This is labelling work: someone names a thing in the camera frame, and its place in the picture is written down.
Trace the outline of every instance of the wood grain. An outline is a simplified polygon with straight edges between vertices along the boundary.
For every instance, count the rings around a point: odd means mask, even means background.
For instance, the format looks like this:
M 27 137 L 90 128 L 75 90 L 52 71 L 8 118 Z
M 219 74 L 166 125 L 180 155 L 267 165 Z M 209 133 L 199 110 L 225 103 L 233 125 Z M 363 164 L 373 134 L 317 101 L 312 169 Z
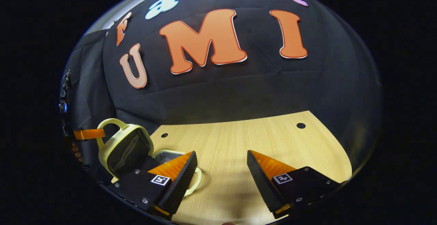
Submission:
M 297 128 L 298 123 L 306 127 Z M 155 151 L 197 153 L 203 180 L 194 193 L 182 200 L 173 216 L 172 221 L 181 225 L 261 225 L 276 220 L 250 175 L 247 150 L 297 169 L 311 166 L 337 182 L 352 175 L 351 163 L 340 143 L 309 111 L 245 121 L 162 125 L 151 139 Z

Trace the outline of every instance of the orange strap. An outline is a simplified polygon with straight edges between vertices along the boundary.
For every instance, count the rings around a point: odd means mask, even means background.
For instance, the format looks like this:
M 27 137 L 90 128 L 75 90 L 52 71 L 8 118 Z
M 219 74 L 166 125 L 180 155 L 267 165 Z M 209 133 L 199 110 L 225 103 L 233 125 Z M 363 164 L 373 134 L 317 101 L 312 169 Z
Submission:
M 89 130 L 75 130 L 74 136 L 76 140 L 89 140 L 95 138 L 105 137 L 103 129 L 89 129 Z

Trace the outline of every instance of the letter m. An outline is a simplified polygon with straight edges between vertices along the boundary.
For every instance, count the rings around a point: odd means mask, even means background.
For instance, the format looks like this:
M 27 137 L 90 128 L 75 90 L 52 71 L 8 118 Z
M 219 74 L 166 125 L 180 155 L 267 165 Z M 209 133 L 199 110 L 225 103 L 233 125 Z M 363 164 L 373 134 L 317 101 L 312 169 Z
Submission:
M 184 50 L 199 65 L 205 66 L 209 45 L 212 42 L 214 54 L 211 62 L 216 65 L 242 62 L 247 54 L 238 43 L 234 30 L 233 18 L 236 12 L 220 9 L 209 12 L 203 19 L 199 33 L 182 21 L 175 21 L 164 26 L 159 34 L 167 38 L 173 66 L 170 71 L 180 74 L 193 68 L 184 56 Z

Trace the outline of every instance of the orange letter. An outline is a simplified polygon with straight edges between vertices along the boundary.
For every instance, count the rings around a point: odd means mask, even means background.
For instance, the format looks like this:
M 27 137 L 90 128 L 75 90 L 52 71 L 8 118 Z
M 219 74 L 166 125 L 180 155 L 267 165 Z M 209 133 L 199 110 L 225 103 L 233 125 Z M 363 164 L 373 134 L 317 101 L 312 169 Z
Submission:
M 129 50 L 129 54 L 134 58 L 135 65 L 138 69 L 138 78 L 135 78 L 129 67 L 128 59 L 129 55 L 125 54 L 120 58 L 120 64 L 123 67 L 126 78 L 134 88 L 143 88 L 147 83 L 147 74 L 145 73 L 144 65 L 142 64 L 141 57 L 139 55 L 139 44 L 135 44 Z
M 167 38 L 173 66 L 170 71 L 180 74 L 193 68 L 184 56 L 188 55 L 200 66 L 205 66 L 209 45 L 214 46 L 211 62 L 216 65 L 241 62 L 247 59 L 245 51 L 240 49 L 234 30 L 234 10 L 220 9 L 209 12 L 203 19 L 199 33 L 182 21 L 175 21 L 164 26 L 159 34 Z
M 270 11 L 270 15 L 279 21 L 282 31 L 284 46 L 279 53 L 284 58 L 304 58 L 308 52 L 302 45 L 302 38 L 299 32 L 299 17 L 296 14 L 280 10 Z
M 125 37 L 123 31 L 126 30 L 126 27 L 128 26 L 128 18 L 130 17 L 131 17 L 131 13 L 128 13 L 117 26 L 117 46 L 120 45 L 123 38 Z

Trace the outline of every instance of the table surface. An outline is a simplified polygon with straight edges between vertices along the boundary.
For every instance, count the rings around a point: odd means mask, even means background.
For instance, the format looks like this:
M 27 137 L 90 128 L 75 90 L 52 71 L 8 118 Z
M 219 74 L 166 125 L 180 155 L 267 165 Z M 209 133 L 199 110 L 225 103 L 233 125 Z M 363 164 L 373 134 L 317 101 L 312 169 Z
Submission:
M 298 128 L 304 123 L 305 128 Z M 181 225 L 274 222 L 247 167 L 254 150 L 294 168 L 310 166 L 337 182 L 351 178 L 345 150 L 309 111 L 244 121 L 162 125 L 152 135 L 155 151 L 197 153 L 203 179 L 185 197 L 172 221 Z

